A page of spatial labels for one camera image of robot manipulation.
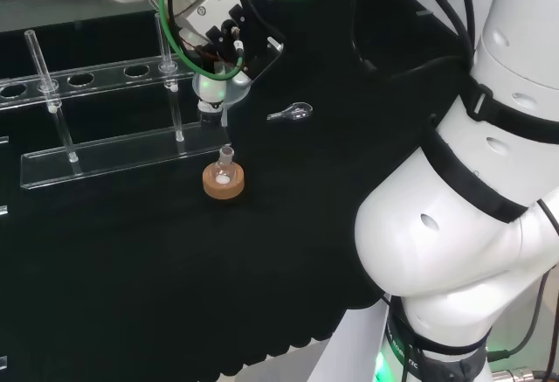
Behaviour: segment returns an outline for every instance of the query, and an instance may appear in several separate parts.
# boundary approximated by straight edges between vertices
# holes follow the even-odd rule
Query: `black table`
[[[459,69],[364,80],[349,0],[255,0],[286,56],[231,112],[246,189],[205,196],[215,155],[23,191],[22,153],[58,146],[44,107],[0,114],[0,382],[214,381],[331,335],[377,301],[356,259],[360,203],[413,150],[424,119],[457,94]],[[385,72],[458,53],[413,0],[360,0],[357,38]],[[37,28],[50,68],[157,54],[153,13]],[[0,36],[0,77],[32,74],[21,31]],[[182,91],[185,122],[196,99]],[[306,122],[266,123],[292,102]],[[159,86],[65,102],[75,142],[168,127]]]

